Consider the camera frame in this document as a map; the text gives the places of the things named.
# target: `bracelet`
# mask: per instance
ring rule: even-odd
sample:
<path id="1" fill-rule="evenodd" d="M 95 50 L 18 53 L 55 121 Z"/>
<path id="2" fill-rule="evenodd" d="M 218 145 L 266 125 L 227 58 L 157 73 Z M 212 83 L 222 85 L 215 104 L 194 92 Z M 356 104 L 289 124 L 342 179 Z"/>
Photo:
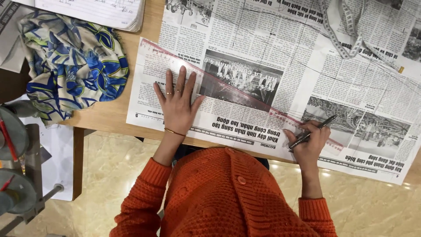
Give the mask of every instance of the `bracelet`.
<path id="1" fill-rule="evenodd" d="M 164 128 L 164 130 L 165 130 L 165 131 L 168 131 L 168 132 L 172 132 L 172 133 L 177 134 L 177 135 L 180 135 L 180 136 L 183 136 L 183 137 L 185 137 L 185 136 L 186 136 L 186 135 L 183 135 L 183 134 L 181 134 L 181 133 L 174 132 L 173 130 L 168 129 L 168 128 Z"/>

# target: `orange knit cardigan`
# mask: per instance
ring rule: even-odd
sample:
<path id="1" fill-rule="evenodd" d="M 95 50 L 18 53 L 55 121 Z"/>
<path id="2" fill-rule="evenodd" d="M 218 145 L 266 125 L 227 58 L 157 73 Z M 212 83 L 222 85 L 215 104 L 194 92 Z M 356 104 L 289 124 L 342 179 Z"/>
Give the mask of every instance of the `orange knit cardigan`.
<path id="1" fill-rule="evenodd" d="M 165 215 L 157 215 L 164 203 Z M 152 158 L 115 217 L 110 237 L 336 237 L 324 198 L 298 200 L 298 217 L 254 157 L 231 148 L 196 151 L 171 169 Z"/>

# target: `left hand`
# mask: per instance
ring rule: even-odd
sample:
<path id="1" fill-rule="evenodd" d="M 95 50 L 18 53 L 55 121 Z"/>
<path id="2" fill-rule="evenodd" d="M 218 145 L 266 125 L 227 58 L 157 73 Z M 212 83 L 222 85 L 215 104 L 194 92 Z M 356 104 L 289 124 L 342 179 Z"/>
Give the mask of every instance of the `left hand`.
<path id="1" fill-rule="evenodd" d="M 190 105 L 196 82 L 196 72 L 190 74 L 187 83 L 185 81 L 186 67 L 182 66 L 175 91 L 173 89 L 173 73 L 170 69 L 166 73 L 166 96 L 162 94 L 159 85 L 154 83 L 155 93 L 164 112 L 165 127 L 182 135 L 186 135 L 192 126 L 197 110 L 205 98 L 205 96 L 201 95 Z"/>

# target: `measuring tape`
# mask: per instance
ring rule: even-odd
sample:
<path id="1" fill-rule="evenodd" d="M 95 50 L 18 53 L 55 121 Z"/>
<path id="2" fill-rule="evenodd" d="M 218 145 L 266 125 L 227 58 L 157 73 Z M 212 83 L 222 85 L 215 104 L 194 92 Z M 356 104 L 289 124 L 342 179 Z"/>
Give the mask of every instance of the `measuring tape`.
<path id="1" fill-rule="evenodd" d="M 348 5 L 346 4 L 345 0 L 342 0 L 342 8 L 345 12 L 345 23 L 346 23 L 346 27 L 345 30 L 348 33 L 348 35 L 352 36 L 352 37 L 356 37 L 357 40 L 355 41 L 354 46 L 351 48 L 351 51 L 348 52 L 339 42 L 338 38 L 336 37 L 335 32 L 333 31 L 333 29 L 330 27 L 329 24 L 329 19 L 328 19 L 328 13 L 327 13 L 327 6 L 325 3 L 325 0 L 318 0 L 319 1 L 319 5 L 320 5 L 320 10 L 323 14 L 323 27 L 325 28 L 325 30 L 328 32 L 330 40 L 333 44 L 333 46 L 336 48 L 336 50 L 338 51 L 339 55 L 343 58 L 343 59 L 350 59 L 355 57 L 358 54 L 358 51 L 361 48 L 361 45 L 363 43 L 363 39 L 362 39 L 362 34 L 358 33 L 358 29 L 357 31 L 354 28 L 355 25 L 355 19 L 354 19 L 354 15 L 352 13 L 352 11 L 349 9 Z M 361 18 L 365 12 L 365 10 L 368 8 L 368 1 L 364 0 L 363 1 L 363 6 L 362 6 L 362 10 L 361 10 Z M 372 47 L 370 44 L 368 44 L 367 42 L 364 42 L 365 46 L 371 50 L 371 52 L 373 52 L 378 58 L 380 58 L 383 62 L 385 62 L 387 65 L 389 65 L 390 67 L 392 67 L 393 69 L 395 69 L 396 71 L 398 71 L 399 73 L 402 73 L 404 67 L 399 66 L 396 61 L 392 60 L 389 61 L 388 58 L 386 58 L 384 55 L 382 55 L 380 52 L 377 54 L 376 50 L 374 47 Z"/>

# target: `person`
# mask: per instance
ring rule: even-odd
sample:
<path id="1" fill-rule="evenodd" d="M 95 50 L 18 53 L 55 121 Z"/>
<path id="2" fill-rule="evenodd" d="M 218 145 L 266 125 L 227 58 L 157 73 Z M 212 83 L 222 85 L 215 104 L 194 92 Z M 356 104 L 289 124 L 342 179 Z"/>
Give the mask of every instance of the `person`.
<path id="1" fill-rule="evenodd" d="M 318 129 L 316 121 L 302 128 L 310 140 L 294 148 L 300 165 L 302 195 L 299 216 L 288 206 L 272 174 L 256 158 L 232 148 L 195 151 L 172 158 L 193 124 L 204 96 L 190 105 L 196 74 L 185 83 L 181 67 L 175 86 L 166 73 L 165 93 L 154 89 L 164 112 L 165 133 L 154 156 L 137 178 L 115 217 L 110 237 L 156 236 L 314 236 L 336 237 L 335 227 L 323 198 L 317 167 L 318 156 L 330 130 Z M 284 131 L 290 142 L 294 134 Z M 164 216 L 157 214 L 168 189 Z"/>

